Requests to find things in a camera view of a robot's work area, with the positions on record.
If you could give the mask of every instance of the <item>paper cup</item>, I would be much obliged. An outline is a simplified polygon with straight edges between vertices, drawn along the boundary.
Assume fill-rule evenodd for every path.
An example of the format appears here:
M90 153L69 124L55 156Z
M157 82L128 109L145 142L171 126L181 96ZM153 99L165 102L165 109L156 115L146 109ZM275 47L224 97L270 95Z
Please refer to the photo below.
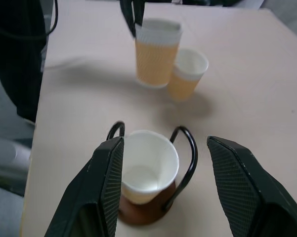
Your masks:
M178 169L177 151L163 135L141 130L125 137L122 194L130 202L150 202L173 183Z
M174 101L189 99L208 66L209 61L204 54L192 49L179 49L167 86L171 98Z
M144 19L135 30L138 81L150 88L166 86L182 35L181 25L163 19Z

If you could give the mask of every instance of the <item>table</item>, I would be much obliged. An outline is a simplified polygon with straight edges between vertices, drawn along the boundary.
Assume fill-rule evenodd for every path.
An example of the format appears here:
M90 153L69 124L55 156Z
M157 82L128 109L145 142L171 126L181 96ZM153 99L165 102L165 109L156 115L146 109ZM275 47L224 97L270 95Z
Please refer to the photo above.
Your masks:
M181 46L204 52L208 71L190 101L135 80L134 42L117 2L62 0L48 42L23 237L43 237L70 181L117 120L126 133L149 129L170 137L193 133L199 164L188 187L159 222L134 228L118 221L117 237L232 236L220 205L206 146L211 134L248 147L297 202L297 37L268 10L147 4L145 17L180 21ZM180 180L189 144L175 142Z

